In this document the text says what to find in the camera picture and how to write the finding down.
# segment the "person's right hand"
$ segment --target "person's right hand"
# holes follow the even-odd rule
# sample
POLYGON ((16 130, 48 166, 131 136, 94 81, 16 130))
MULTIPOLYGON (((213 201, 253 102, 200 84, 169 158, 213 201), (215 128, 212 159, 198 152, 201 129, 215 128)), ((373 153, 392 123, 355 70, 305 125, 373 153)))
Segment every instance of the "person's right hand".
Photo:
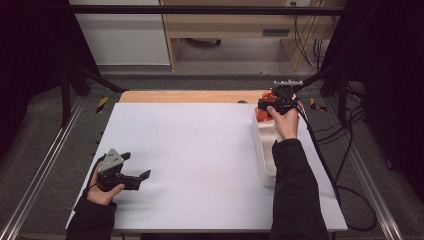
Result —
POLYGON ((295 108, 290 109, 284 115, 281 115, 271 106, 268 106, 267 110, 269 114, 274 118, 275 128, 283 141, 286 139, 297 138, 299 115, 295 108))

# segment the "black curtain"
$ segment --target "black curtain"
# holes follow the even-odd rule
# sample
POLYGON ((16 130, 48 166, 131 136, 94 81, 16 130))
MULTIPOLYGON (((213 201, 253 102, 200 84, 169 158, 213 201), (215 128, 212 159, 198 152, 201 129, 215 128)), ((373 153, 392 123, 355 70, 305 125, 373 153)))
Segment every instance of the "black curtain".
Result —
MULTIPOLYGON (((367 4, 373 1, 349 1, 367 4)), ((424 2, 382 0, 353 44, 349 81, 365 85, 365 110, 387 157, 424 202, 424 2)), ((341 18, 323 67, 363 18, 341 18)))
MULTIPOLYGON (((69 59, 100 73, 74 14, 44 8, 49 3, 69 5, 67 0, 0 2, 1 157, 25 116, 29 100, 60 85, 60 74, 69 59)), ((78 74, 72 77, 84 78, 78 74)))

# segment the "wooden strip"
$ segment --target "wooden strip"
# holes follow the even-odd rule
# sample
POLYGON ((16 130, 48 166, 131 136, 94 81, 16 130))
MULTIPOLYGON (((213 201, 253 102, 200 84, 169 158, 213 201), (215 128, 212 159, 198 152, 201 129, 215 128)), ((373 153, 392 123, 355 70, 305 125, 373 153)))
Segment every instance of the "wooden strip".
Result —
POLYGON ((257 103, 264 90, 255 91, 127 91, 120 103, 257 103))

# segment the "white cabinet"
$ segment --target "white cabinet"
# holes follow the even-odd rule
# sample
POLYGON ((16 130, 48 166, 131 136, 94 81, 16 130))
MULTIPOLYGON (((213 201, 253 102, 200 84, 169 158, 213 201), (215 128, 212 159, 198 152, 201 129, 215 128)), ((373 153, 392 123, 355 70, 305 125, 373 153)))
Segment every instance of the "white cabinet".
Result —
MULTIPOLYGON (((72 5, 159 5, 157 0, 70 0, 72 5)), ((162 17, 76 14, 97 65, 169 65, 162 17)))

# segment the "hand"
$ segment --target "hand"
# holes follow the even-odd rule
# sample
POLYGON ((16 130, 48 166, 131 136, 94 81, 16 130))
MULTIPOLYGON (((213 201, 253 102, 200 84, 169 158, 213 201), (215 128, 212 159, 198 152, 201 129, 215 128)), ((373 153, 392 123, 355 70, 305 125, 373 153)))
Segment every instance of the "hand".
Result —
POLYGON ((90 186, 91 187, 88 190, 87 193, 87 200, 97 203, 97 204, 101 204, 101 205, 109 205, 109 203, 112 201, 112 198, 116 195, 118 195, 118 193, 120 193, 122 190, 124 190, 125 185, 124 184, 119 184, 117 186, 115 186, 112 190, 110 190, 109 192, 103 192, 102 190, 99 189, 99 187, 97 187, 97 171, 100 167, 101 162, 97 165, 96 170, 93 174, 93 178, 91 179, 90 182, 90 186))
POLYGON ((295 108, 290 109, 286 114, 281 115, 273 107, 268 106, 269 114, 274 118, 275 128, 277 133, 284 140, 297 138, 297 129, 299 125, 299 115, 295 108))

